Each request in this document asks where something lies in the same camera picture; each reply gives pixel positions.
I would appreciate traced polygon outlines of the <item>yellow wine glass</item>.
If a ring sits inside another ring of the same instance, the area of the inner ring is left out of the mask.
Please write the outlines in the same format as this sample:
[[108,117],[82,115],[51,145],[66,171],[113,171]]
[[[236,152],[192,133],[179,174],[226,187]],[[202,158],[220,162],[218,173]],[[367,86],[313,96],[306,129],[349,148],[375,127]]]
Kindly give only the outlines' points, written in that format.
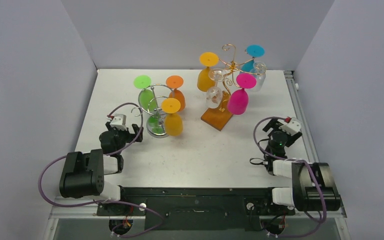
[[183,132],[183,120],[178,114],[180,108],[181,103],[173,97],[166,98],[161,104],[162,111],[166,113],[164,127],[169,136],[176,137]]
[[199,62],[204,69],[199,73],[197,78],[197,88],[202,92],[207,92],[209,88],[214,87],[216,82],[209,77],[211,67],[219,62],[219,57],[213,52],[204,52],[199,57]]

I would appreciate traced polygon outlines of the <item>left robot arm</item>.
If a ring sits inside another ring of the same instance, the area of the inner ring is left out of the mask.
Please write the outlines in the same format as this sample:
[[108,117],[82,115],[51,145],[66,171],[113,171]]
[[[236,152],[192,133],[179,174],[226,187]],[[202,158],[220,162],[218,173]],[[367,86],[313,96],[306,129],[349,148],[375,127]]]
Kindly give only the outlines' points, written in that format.
[[105,126],[107,130],[98,138],[100,148],[66,155],[59,192],[64,198],[110,201],[109,208],[116,215],[123,215],[129,210],[129,201],[122,197],[122,188],[106,181],[105,176],[123,171],[124,159],[121,152],[129,144],[143,140],[143,128],[132,124],[131,133],[124,125],[111,126],[107,122]]

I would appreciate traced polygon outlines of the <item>dark orange wine glass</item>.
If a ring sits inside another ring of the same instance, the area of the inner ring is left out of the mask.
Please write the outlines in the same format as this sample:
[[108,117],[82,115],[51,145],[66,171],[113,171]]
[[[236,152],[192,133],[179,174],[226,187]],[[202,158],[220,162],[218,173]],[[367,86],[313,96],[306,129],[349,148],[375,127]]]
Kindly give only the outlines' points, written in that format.
[[166,85],[173,90],[169,94],[170,98],[175,98],[180,102],[179,112],[183,111],[186,107],[186,99],[184,94],[179,90],[179,88],[184,84],[184,79],[179,75],[172,75],[166,79]]

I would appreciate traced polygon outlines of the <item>blue wine glass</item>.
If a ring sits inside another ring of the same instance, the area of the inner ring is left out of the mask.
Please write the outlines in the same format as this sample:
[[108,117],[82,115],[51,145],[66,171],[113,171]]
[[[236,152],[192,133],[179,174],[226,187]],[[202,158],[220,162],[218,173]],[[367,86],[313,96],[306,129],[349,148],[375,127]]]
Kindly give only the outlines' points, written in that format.
[[265,54],[265,49],[257,44],[249,45],[245,52],[251,56],[251,60],[244,63],[241,67],[241,70],[244,72],[250,73],[251,70],[254,68],[255,58],[262,57]]

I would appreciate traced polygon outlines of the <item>gold wire glass rack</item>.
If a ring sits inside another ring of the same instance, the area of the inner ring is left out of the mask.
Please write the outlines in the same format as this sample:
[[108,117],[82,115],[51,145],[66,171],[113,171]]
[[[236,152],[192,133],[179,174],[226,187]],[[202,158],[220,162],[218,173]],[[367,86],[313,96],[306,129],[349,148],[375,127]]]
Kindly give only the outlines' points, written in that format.
[[227,52],[230,49],[233,49],[233,57],[231,61],[224,61],[216,54],[219,58],[219,62],[217,65],[211,67],[211,70],[215,68],[225,69],[227,73],[225,80],[217,84],[217,86],[223,91],[221,104],[218,106],[218,108],[214,109],[207,107],[207,110],[200,118],[203,122],[218,131],[221,131],[229,122],[229,120],[234,116],[234,114],[228,111],[227,105],[231,95],[236,90],[240,89],[236,81],[237,76],[244,73],[251,74],[250,72],[242,71],[241,67],[244,63],[251,60],[252,57],[249,56],[245,50],[245,53],[250,57],[250,59],[246,60],[245,62],[238,63],[236,61],[237,48],[233,44],[225,44],[222,46],[223,51]]

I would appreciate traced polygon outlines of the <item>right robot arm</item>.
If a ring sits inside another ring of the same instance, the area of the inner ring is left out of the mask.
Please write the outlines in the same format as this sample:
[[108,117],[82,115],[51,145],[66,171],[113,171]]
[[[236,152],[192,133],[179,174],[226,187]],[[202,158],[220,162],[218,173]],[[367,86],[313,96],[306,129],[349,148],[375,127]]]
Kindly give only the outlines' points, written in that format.
[[304,159],[288,157],[286,148],[292,146],[302,136],[302,123],[295,117],[271,116],[260,120],[266,125],[262,131],[267,137],[257,139],[257,128],[253,130],[253,140],[263,156],[259,165],[277,177],[291,181],[290,187],[274,187],[271,194],[262,199],[263,209],[276,213],[282,206],[301,212],[335,212],[342,205],[330,166],[325,162],[308,162]]

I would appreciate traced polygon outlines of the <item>pink wine glass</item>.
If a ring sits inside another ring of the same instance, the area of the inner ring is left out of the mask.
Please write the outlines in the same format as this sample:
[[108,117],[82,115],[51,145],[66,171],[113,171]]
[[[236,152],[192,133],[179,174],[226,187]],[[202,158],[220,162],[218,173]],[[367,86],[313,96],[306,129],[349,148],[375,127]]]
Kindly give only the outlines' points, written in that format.
[[256,86],[257,80],[250,73],[241,73],[236,77],[236,83],[239,89],[231,94],[227,103],[227,110],[233,115],[242,115],[249,104],[249,95],[246,89]]

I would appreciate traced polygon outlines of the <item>yellow wine glass front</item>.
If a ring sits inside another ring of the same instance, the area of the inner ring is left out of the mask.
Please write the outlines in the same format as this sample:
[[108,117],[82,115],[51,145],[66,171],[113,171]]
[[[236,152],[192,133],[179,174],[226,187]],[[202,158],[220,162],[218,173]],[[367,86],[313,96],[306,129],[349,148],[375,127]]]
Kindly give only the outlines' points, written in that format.
[[173,97],[166,98],[161,104],[162,111],[166,113],[164,127],[169,136],[176,137],[183,132],[183,120],[178,114],[180,108],[181,103]]

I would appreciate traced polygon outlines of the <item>silver wire glass rack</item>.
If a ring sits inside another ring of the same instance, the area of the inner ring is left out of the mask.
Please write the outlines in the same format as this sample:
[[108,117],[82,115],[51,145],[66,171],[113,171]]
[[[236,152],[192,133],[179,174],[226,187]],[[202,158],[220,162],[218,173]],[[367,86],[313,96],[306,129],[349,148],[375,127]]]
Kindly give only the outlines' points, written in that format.
[[167,114],[162,110],[162,101],[167,99],[168,95],[157,95],[156,87],[164,87],[174,94],[174,89],[165,84],[134,83],[137,89],[140,89],[137,100],[140,109],[148,114],[146,121],[146,130],[148,134],[157,139],[163,139],[169,135],[164,127],[164,120]]

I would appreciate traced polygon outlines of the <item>green wine glass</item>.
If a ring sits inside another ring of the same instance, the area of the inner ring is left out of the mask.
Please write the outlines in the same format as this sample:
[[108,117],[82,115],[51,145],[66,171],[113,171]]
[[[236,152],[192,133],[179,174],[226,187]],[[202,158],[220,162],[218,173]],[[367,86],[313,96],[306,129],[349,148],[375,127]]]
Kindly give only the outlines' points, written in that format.
[[166,136],[163,128],[163,121],[160,112],[157,110],[158,102],[155,99],[155,92],[152,90],[152,81],[148,75],[139,75],[134,81],[133,85],[137,89],[141,89],[138,95],[138,102],[142,109],[148,113],[149,117],[146,122],[148,133],[155,138],[164,138]]

